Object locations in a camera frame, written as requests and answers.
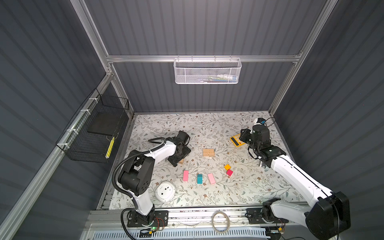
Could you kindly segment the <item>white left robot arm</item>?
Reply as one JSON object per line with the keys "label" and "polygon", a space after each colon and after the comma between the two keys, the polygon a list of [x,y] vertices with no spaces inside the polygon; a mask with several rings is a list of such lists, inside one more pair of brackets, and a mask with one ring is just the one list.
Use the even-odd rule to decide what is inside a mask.
{"label": "white left robot arm", "polygon": [[163,160],[174,167],[191,153],[188,147],[191,137],[179,131],[175,137],[154,138],[149,143],[158,144],[144,152],[133,150],[119,163],[112,173],[114,188],[128,196],[135,207],[139,222],[149,225],[155,218],[155,206],[148,191],[155,165]]}

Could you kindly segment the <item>engraved rectangular wood block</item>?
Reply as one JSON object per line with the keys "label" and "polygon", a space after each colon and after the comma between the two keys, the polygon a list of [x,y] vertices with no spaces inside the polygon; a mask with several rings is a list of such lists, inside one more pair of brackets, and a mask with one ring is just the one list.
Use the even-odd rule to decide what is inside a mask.
{"label": "engraved rectangular wood block", "polygon": [[215,150],[214,149],[203,149],[203,157],[214,157]]}

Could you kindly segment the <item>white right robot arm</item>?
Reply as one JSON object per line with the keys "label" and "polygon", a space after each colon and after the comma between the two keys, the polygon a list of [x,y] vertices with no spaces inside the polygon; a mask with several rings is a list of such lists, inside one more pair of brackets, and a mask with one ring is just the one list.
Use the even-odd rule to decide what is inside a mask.
{"label": "white right robot arm", "polygon": [[317,239],[328,240],[351,227],[350,201],[342,192],[333,192],[302,170],[281,148],[272,145],[266,120],[258,118],[251,129],[242,129],[240,141],[249,155],[280,174],[306,200],[307,206],[280,198],[263,202],[262,220],[274,223],[285,219],[306,227]]}

